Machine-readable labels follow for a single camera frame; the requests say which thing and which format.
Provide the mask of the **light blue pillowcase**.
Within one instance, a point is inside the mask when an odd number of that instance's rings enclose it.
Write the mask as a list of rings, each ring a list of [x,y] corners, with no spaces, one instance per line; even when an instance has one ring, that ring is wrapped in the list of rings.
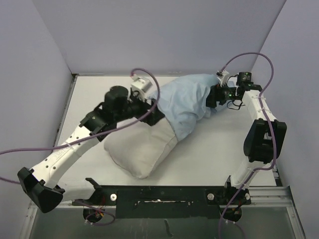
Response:
[[[219,83],[216,75],[193,74],[180,76],[161,86],[157,108],[164,118],[151,127],[152,135],[164,136],[167,140],[175,137],[176,141],[181,141],[194,131],[199,120],[226,109],[225,105],[206,106],[210,87]]]

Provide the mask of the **white pillow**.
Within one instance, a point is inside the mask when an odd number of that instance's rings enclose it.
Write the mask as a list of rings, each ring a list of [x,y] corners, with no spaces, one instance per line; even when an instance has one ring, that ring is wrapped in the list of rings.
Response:
[[[145,179],[177,143],[171,125],[162,118],[153,126],[139,121],[109,134],[104,140],[104,150],[119,167],[138,179]]]

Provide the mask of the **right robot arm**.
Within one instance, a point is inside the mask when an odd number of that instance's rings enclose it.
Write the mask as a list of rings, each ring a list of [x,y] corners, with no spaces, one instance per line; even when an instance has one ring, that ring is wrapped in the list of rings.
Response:
[[[263,88],[253,83],[250,72],[239,72],[233,86],[228,85],[232,76],[227,71],[217,72],[219,83],[210,88],[206,105],[211,108],[238,101],[237,108],[246,107],[252,124],[243,141],[243,155],[236,147],[222,147],[222,157],[233,162],[234,172],[226,179],[222,198],[232,204],[238,199],[249,199],[248,188],[259,171],[267,170],[281,153],[287,132],[285,122],[279,121],[269,109]]]

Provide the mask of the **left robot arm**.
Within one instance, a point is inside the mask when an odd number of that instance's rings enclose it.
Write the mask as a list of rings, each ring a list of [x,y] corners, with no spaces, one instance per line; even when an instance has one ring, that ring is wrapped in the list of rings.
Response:
[[[69,138],[43,161],[32,168],[21,168],[18,173],[25,194],[43,213],[66,201],[65,189],[58,185],[68,169],[107,135],[120,130],[117,124],[135,118],[137,122],[154,125],[164,117],[158,108],[160,94],[147,100],[143,90],[113,86],[99,103],[80,121]]]

